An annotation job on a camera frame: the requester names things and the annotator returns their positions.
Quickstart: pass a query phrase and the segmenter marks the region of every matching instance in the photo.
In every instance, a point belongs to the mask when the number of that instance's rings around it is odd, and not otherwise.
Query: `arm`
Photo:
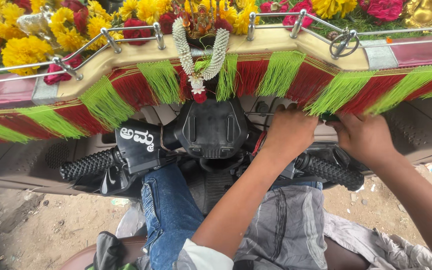
[[[328,122],[339,145],[369,167],[407,210],[432,251],[432,184],[426,181],[393,146],[385,119],[381,116],[339,116]]]
[[[284,168],[314,141],[318,118],[290,104],[276,108],[266,141],[248,169],[214,206],[191,241],[232,258],[264,195]]]

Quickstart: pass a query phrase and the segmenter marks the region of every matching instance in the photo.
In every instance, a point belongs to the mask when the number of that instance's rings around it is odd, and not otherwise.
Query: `speaker grille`
[[[68,160],[69,148],[65,143],[53,144],[47,150],[44,156],[46,164],[51,169],[59,169],[61,165]]]

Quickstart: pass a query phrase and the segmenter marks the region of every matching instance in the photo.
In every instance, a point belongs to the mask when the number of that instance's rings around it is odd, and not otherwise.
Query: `dirt ground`
[[[432,172],[425,166],[416,170],[432,183]],[[324,207],[371,229],[376,227],[412,243],[425,244],[409,215],[400,210],[399,201],[379,178],[366,179],[364,190],[353,194],[356,197],[351,198],[351,192],[341,186],[325,190]],[[0,270],[59,269],[71,255],[94,244],[99,232],[115,233],[129,207],[113,205],[112,198],[95,195],[45,194],[39,206],[31,209],[14,229],[3,232],[10,214],[34,195],[0,189]]]

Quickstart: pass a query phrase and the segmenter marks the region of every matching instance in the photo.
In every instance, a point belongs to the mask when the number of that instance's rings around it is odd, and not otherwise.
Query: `cream wooden panel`
[[[363,49],[357,49],[347,57],[333,60],[329,53],[329,45],[306,32],[300,32],[296,39],[292,39],[290,32],[286,29],[256,29],[254,36],[253,41],[247,41],[245,35],[232,34],[229,38],[228,53],[245,54],[298,50],[342,70],[364,71],[369,69]],[[164,50],[158,49],[156,40],[151,40],[142,46],[120,44],[122,52],[119,54],[115,54],[110,47],[107,48],[78,71],[84,75],[81,81],[71,79],[61,82],[57,90],[57,97],[61,101],[75,99],[103,75],[108,74],[113,67],[177,59],[178,54],[172,36],[165,34],[164,40],[166,44]]]

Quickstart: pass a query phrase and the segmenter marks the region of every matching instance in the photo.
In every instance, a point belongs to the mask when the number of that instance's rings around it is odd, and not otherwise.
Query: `white sleeve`
[[[183,250],[191,258],[197,270],[232,270],[233,260],[214,249],[199,246],[186,239]]]

